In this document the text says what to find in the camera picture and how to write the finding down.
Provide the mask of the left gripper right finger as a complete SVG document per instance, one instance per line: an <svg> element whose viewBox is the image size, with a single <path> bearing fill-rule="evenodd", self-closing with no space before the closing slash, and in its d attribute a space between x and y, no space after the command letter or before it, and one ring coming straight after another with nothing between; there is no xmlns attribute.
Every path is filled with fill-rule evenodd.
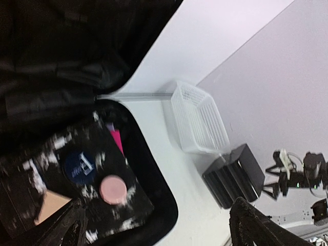
<svg viewBox="0 0 328 246"><path fill-rule="evenodd" d="M242 197L230 209L232 245L311 245L262 214Z"/></svg>

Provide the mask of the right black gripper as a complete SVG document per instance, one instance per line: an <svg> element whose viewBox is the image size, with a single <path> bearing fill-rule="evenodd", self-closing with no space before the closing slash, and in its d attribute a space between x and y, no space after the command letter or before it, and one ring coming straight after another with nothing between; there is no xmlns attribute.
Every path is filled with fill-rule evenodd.
<svg viewBox="0 0 328 246"><path fill-rule="evenodd" d="M308 187L308 181L303 171L288 170L285 167L282 168L281 165L275 164L266 168L265 173L279 177L279 183L268 183L262 188L262 192L273 200L277 200L280 192L286 197L290 188L305 189Z"/></svg>

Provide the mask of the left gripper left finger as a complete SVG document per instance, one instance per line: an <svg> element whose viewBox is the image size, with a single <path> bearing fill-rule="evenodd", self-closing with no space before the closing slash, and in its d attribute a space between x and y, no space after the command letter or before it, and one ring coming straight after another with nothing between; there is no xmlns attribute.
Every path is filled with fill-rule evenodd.
<svg viewBox="0 0 328 246"><path fill-rule="evenodd" d="M72 199L36 227L5 245L84 245L88 219L86 203Z"/></svg>

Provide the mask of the black pouch with pink end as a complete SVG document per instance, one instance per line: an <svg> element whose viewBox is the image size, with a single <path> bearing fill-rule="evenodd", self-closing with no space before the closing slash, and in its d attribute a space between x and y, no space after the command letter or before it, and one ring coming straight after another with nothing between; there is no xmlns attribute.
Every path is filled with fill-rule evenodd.
<svg viewBox="0 0 328 246"><path fill-rule="evenodd" d="M260 197L265 174L246 143L230 153L228 170L244 199L254 202Z"/></svg>

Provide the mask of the black ribbed hard-shell suitcase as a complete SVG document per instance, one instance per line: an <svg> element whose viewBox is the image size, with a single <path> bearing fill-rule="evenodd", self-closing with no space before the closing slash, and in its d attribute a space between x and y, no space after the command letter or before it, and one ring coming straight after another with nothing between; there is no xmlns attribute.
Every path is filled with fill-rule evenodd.
<svg viewBox="0 0 328 246"><path fill-rule="evenodd" d="M176 200L132 113L181 1L1 1L1 245L155 245Z"/></svg>

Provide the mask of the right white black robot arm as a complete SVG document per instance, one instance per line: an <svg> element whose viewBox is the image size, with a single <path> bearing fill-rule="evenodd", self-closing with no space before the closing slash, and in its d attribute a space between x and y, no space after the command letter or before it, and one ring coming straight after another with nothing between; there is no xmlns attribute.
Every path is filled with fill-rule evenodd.
<svg viewBox="0 0 328 246"><path fill-rule="evenodd" d="M280 194L286 197L291 188L308 189L320 200L309 210L287 215L269 215L268 218L285 229L305 225L327 225L327 196L319 196L314 192L319 187L327 192L327 162L323 154L308 152L301 159L296 154L281 149L273 153L273 159L275 165L267 168L265 172L277 176L278 181L264 185L264 193L277 200Z"/></svg>

